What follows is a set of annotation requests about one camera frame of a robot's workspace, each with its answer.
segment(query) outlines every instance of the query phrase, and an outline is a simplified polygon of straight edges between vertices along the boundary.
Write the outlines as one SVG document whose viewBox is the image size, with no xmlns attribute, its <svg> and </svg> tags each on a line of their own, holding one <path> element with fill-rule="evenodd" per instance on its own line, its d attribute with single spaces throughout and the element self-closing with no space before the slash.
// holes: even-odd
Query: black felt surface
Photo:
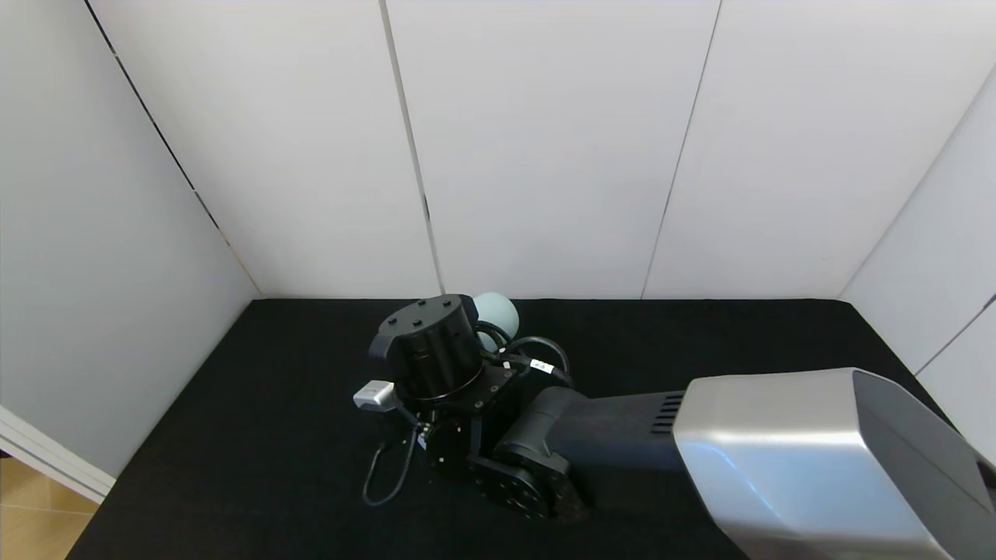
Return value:
<svg viewBox="0 0 996 560">
<path fill-rule="evenodd" d="M 597 512 L 521 519 L 416 462 L 385 507 L 360 500 L 381 431 L 353 393 L 367 346 L 407 302 L 253 302 L 131 460 L 71 560 L 743 558 L 711 523 Z M 848 304 L 517 302 L 521 335 L 559 342 L 589 397 L 694 378 L 858 367 L 938 408 Z M 384 458 L 390 483 L 396 449 Z"/>
</svg>

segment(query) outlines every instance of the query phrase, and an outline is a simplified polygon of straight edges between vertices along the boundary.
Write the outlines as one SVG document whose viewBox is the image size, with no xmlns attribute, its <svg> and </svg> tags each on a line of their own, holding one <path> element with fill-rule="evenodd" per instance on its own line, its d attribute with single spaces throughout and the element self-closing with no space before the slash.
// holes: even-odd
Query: cable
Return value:
<svg viewBox="0 0 996 560">
<path fill-rule="evenodd" d="M 509 354 L 527 344 L 540 344 L 556 352 L 557 357 L 560 358 L 561 361 L 561 370 L 563 370 L 564 374 L 566 374 L 567 376 L 571 374 L 571 363 L 568 361 L 567 353 L 564 352 L 564 349 L 561 348 L 560 345 L 555 343 L 554 341 L 550 339 L 545 339 L 543 337 L 523 337 L 521 339 L 513 341 L 509 343 L 504 350 L 499 352 L 498 357 L 501 358 L 502 354 Z"/>
<path fill-rule="evenodd" d="M 502 345 L 512 342 L 512 337 L 509 336 L 509 334 L 505 331 L 505 329 L 502 329 L 501 327 L 495 325 L 494 323 L 488 323 L 487 321 L 478 321 L 475 326 L 484 327 L 485 329 L 490 329 L 498 333 L 501 336 L 501 338 L 505 339 L 504 341 L 502 341 Z"/>
<path fill-rule="evenodd" d="M 525 368 L 525 371 L 523 373 L 527 373 L 530 370 L 538 370 L 546 372 L 546 370 L 541 370 L 540 368 L 533 366 L 533 360 L 528 356 L 524 356 L 521 353 L 513 355 L 506 354 L 502 358 L 502 360 L 507 360 L 508 362 L 523 366 Z M 552 370 L 548 372 L 551 376 L 559 379 L 568 389 L 574 388 L 574 378 L 571 377 L 571 374 L 565 373 L 560 368 L 554 366 L 551 366 L 551 368 Z"/>
<path fill-rule="evenodd" d="M 385 446 L 383 444 L 377 448 L 377 451 L 373 452 L 373 460 L 371 461 L 371 468 L 367 471 L 367 480 L 364 481 L 364 503 L 370 507 L 378 507 L 379 505 L 384 505 L 389 501 L 393 500 L 399 492 L 401 492 L 401 487 L 404 486 L 404 480 L 408 478 L 408 468 L 411 466 L 411 457 L 415 455 L 415 440 L 418 438 L 418 428 L 417 425 L 415 429 L 411 432 L 411 441 L 408 442 L 408 453 L 404 458 L 404 466 L 401 468 L 401 475 L 397 479 L 397 484 L 394 485 L 394 490 L 390 492 L 386 497 L 379 499 L 377 501 L 371 500 L 368 495 L 370 492 L 371 480 L 374 479 L 374 471 L 376 470 L 376 462 L 380 458 L 380 453 L 384 451 Z"/>
<path fill-rule="evenodd" d="M 475 323 L 474 332 L 484 333 L 487 335 L 492 341 L 494 341 L 497 348 L 501 348 L 512 342 L 512 337 L 510 337 L 504 329 L 494 323 L 488 323 L 487 321 L 478 321 Z"/>
</svg>

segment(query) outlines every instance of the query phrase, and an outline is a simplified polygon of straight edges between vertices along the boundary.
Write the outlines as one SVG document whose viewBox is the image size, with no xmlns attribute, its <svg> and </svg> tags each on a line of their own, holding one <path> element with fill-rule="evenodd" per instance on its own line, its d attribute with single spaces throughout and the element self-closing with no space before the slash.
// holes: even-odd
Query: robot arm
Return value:
<svg viewBox="0 0 996 560">
<path fill-rule="evenodd" d="M 414 423 L 437 472 L 502 507 L 707 515 L 759 560 L 996 558 L 996 469 L 889 380 L 841 368 L 588 399 L 566 357 L 511 353 L 507 334 L 488 350 L 477 322 L 467 296 L 399 310 L 371 346 L 391 391 L 355 402 Z"/>
</svg>

